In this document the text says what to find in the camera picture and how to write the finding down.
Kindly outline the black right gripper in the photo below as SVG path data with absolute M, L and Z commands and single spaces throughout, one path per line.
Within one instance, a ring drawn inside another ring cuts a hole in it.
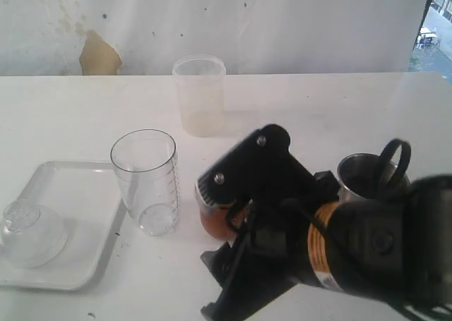
M 202 307 L 207 320 L 246 320 L 266 307 L 303 276 L 307 264 L 309 218 L 322 204 L 337 199 L 338 181 L 330 171 L 314 174 L 317 193 L 285 198 L 278 204 L 250 200 L 233 243 L 208 250 L 200 259 L 222 288 L 218 299 Z

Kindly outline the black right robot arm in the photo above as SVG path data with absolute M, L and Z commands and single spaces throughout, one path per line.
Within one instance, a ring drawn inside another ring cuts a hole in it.
M 298 284 L 450 320 L 451 176 L 383 200 L 255 200 L 234 243 L 201 258 L 221 288 L 207 320 L 245 320 Z

